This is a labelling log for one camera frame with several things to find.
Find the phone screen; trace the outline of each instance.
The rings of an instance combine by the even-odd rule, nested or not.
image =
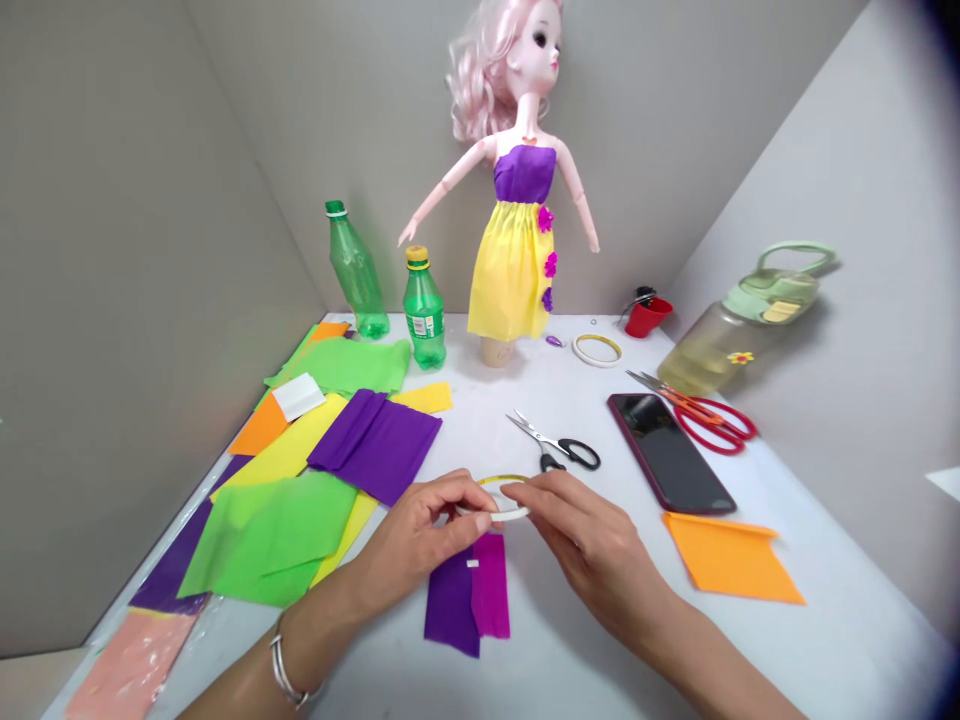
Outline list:
[[[623,420],[647,480],[660,504],[681,513],[722,515],[737,509],[693,441],[657,395],[614,395],[611,408]]]

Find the scissors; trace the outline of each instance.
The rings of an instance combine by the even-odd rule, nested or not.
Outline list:
[[[655,393],[673,403],[677,414],[677,423],[687,431],[690,437],[705,448],[718,452],[721,455],[736,455],[743,452],[747,440],[752,440],[757,436],[757,426],[753,424],[753,421],[729,405],[707,400],[706,398],[687,397],[682,392],[674,390],[666,383],[646,373],[635,373],[627,370],[627,375],[637,382],[643,383]],[[711,407],[732,415],[740,421],[742,427],[734,425],[723,415],[711,410]],[[716,435],[720,439],[726,440],[730,443],[730,447],[714,445],[700,433],[694,432],[690,425],[691,422],[709,430],[711,434]]]
[[[540,456],[541,472],[547,472],[547,470],[566,470],[567,469],[565,466],[558,463],[554,459],[553,455],[550,454],[549,452],[550,447],[556,450],[559,450],[561,453],[563,453],[564,456],[566,456],[570,460],[573,460],[575,463],[583,465],[587,470],[596,470],[598,467],[600,467],[600,456],[597,455],[597,452],[586,443],[582,443],[579,440],[571,440],[570,438],[563,438],[562,440],[551,440],[548,437],[544,437],[539,432],[537,432],[537,429],[530,424],[530,421],[527,420],[519,410],[514,409],[514,412],[517,414],[517,417],[519,417],[520,420],[510,417],[509,415],[507,415],[507,419],[510,420],[510,422],[512,422],[518,428],[523,430],[527,435],[529,435],[538,443],[540,443],[540,450],[543,453]],[[589,453],[593,457],[593,461],[587,462],[587,460],[582,455],[579,455],[576,452],[576,450],[574,450],[574,448],[578,448],[579,450]]]

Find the purple paper flower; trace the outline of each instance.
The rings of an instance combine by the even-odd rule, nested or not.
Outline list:
[[[556,277],[557,275],[557,254],[556,253],[550,253],[550,255],[547,257],[547,262],[543,264],[543,274],[546,275],[547,278]]]
[[[547,210],[547,206],[540,208],[540,232],[550,232],[553,230],[553,213]]]

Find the red cup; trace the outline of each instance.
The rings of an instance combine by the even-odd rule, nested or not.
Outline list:
[[[673,305],[662,298],[655,297],[650,301],[650,307],[634,305],[627,322],[627,335],[631,337],[646,337],[663,322],[663,319],[673,312]]]

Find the doll face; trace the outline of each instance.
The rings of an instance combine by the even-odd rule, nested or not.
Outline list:
[[[507,55],[510,91],[514,98],[535,92],[546,97],[560,72],[560,8],[554,0],[540,0]]]

